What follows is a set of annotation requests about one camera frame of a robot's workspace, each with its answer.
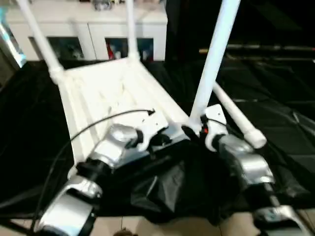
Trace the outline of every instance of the black wire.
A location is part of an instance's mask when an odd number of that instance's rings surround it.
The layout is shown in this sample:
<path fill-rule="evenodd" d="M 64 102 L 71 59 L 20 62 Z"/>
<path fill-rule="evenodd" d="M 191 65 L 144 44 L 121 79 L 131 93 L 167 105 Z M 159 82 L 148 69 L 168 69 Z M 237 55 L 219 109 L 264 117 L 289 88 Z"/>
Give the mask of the black wire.
<path fill-rule="evenodd" d="M 30 229 L 25 228 L 24 226 L 18 225 L 16 223 L 12 222 L 11 220 L 0 219 L 0 225 L 4 226 L 4 227 L 6 227 L 12 231 L 24 234 L 24 235 L 33 235 L 33 233 L 30 231 Z"/>
<path fill-rule="evenodd" d="M 85 131 L 87 131 L 88 129 L 90 129 L 91 127 L 103 122 L 103 121 L 106 121 L 108 119 L 112 119 L 114 117 L 118 117 L 118 116 L 122 116 L 122 115 L 125 115 L 125 114 L 129 114 L 129 113 L 134 113 L 134 112 L 148 112 L 149 114 L 152 114 L 154 111 L 150 111 L 150 110 L 145 110 L 145 109 L 138 109 L 138 110 L 130 110 L 130 111 L 125 111 L 125 112 L 121 112 L 121 113 L 118 113 L 118 114 L 114 114 L 114 115 L 111 115 L 111 116 L 108 116 L 108 117 L 105 117 L 105 118 L 102 118 L 96 122 L 93 122 L 92 124 L 88 125 L 87 127 L 85 127 L 84 129 L 82 129 L 79 133 L 77 133 L 76 135 L 74 135 L 61 149 L 60 151 L 58 152 L 58 154 L 56 155 L 53 163 L 51 164 L 50 166 L 50 169 L 49 169 L 49 173 L 48 173 L 48 176 L 45 180 L 45 183 L 44 183 L 44 186 L 43 186 L 43 189 L 41 191 L 41 194 L 40 194 L 40 197 L 39 197 L 39 200 L 38 200 L 38 204 L 36 206 L 36 210 L 35 210 L 35 214 L 33 216 L 33 219 L 32 219 L 32 223 L 31 223 L 31 231 L 33 232 L 34 231 L 34 227 L 35 227 L 35 223 L 36 223 L 36 220 L 38 218 L 38 215 L 39 215 L 39 211 L 40 211 L 40 208 L 41 208 L 41 204 L 42 204 L 42 201 L 44 199 L 44 195 L 45 195 L 45 192 L 46 192 L 46 189 L 48 187 L 48 183 L 49 183 L 49 180 L 51 178 L 51 175 L 54 171 L 54 168 L 55 168 L 55 165 L 58 161 L 58 159 L 61 157 L 61 154 L 64 152 L 64 150 L 68 147 L 68 145 L 71 144 L 71 142 L 76 139 L 78 136 L 80 136 L 82 133 L 84 133 Z"/>
<path fill-rule="evenodd" d="M 8 199 L 8 200 L 5 200 L 3 202 L 0 203 L 0 209 L 3 209 L 5 207 L 9 207 L 9 206 L 12 206 L 12 205 L 15 205 L 21 201 L 24 201 L 28 198 L 32 198 L 32 197 L 35 197 L 36 195 L 38 195 L 40 193 L 40 190 L 42 189 L 42 185 L 39 185 L 39 186 L 36 186 L 32 189 L 29 189 L 23 193 L 19 193 L 18 195 Z"/>

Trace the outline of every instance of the tile floor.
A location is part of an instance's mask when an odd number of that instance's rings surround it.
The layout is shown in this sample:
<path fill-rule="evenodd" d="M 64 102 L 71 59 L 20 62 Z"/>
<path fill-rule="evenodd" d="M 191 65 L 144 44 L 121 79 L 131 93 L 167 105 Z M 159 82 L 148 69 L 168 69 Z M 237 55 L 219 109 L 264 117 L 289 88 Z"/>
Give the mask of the tile floor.
<path fill-rule="evenodd" d="M 301 210 L 301 215 L 315 226 L 315 209 Z M 30 226 L 29 220 L 15 220 L 16 223 Z M 249 213 L 237 213 L 221 223 L 212 226 L 202 218 L 183 218 L 165 225 L 154 225 L 140 216 L 98 218 L 91 236 L 112 236 L 122 228 L 127 228 L 139 236 L 256 236 L 259 231 L 252 224 Z M 0 236 L 21 236 L 0 227 Z"/>

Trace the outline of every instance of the white rubber foot cap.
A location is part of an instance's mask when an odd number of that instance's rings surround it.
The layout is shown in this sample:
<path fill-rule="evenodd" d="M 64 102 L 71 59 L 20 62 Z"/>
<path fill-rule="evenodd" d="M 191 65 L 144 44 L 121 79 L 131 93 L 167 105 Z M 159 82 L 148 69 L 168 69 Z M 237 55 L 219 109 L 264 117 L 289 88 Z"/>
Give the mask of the white rubber foot cap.
<path fill-rule="evenodd" d="M 255 149 L 262 148 L 267 143 L 266 137 L 258 129 L 251 130 L 244 134 L 244 139 Z"/>

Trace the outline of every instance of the black tarp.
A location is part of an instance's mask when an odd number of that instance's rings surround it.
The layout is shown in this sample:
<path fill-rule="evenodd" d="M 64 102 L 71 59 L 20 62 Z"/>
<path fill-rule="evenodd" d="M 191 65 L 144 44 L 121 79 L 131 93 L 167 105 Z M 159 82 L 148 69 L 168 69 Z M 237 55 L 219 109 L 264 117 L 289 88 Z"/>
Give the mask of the black tarp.
<path fill-rule="evenodd" d="M 72 68 L 87 62 L 62 63 Z M 151 62 L 145 66 L 189 113 L 203 64 Z M 218 75 L 218 82 L 270 141 L 260 152 L 274 171 L 278 196 L 298 208 L 315 205 L 313 71 L 311 61 L 225 60 Z M 217 103 L 214 95 L 209 103 Z M 30 217 L 49 166 L 69 139 L 58 87 L 43 62 L 28 62 L 2 89 L 0 114 L 4 190 L 0 216 Z M 45 203 L 65 182 L 71 166 L 69 147 L 57 163 Z M 101 215 L 144 215 L 153 222 L 197 215 L 217 224 L 233 211 L 249 210 L 218 157 L 189 141 L 157 153 L 155 161 L 147 157 L 117 170 L 105 186 Z M 9 206 L 10 201 L 26 196 Z"/>

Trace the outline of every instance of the white metal pipe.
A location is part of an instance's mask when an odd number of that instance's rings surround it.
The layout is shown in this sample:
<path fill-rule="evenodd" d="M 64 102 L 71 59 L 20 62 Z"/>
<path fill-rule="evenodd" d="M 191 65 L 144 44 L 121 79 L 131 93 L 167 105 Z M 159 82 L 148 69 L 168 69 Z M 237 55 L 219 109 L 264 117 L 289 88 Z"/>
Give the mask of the white metal pipe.
<path fill-rule="evenodd" d="M 139 59 L 137 38 L 135 33 L 135 20 L 133 14 L 133 0 L 126 0 L 128 25 L 128 57 Z"/>
<path fill-rule="evenodd" d="M 267 142 L 266 137 L 260 130 L 253 126 L 253 124 L 247 119 L 247 117 L 235 105 L 232 99 L 225 93 L 225 91 L 218 85 L 217 82 L 215 82 L 213 86 L 213 92 L 216 94 L 221 104 L 225 107 L 229 115 L 244 134 L 244 139 L 254 148 L 263 147 Z"/>
<path fill-rule="evenodd" d="M 200 115 L 204 113 L 208 106 L 240 1 L 222 0 L 215 31 L 190 114 L 190 117 L 195 121 L 199 121 Z"/>
<path fill-rule="evenodd" d="M 30 9 L 28 0 L 17 0 L 20 9 L 26 18 L 36 40 L 36 43 L 46 61 L 49 68 L 50 75 L 54 82 L 56 82 L 56 75 L 63 71 L 63 67 L 60 65 L 52 47 L 50 46 L 47 38 L 43 35 L 39 28 L 39 25 Z"/>

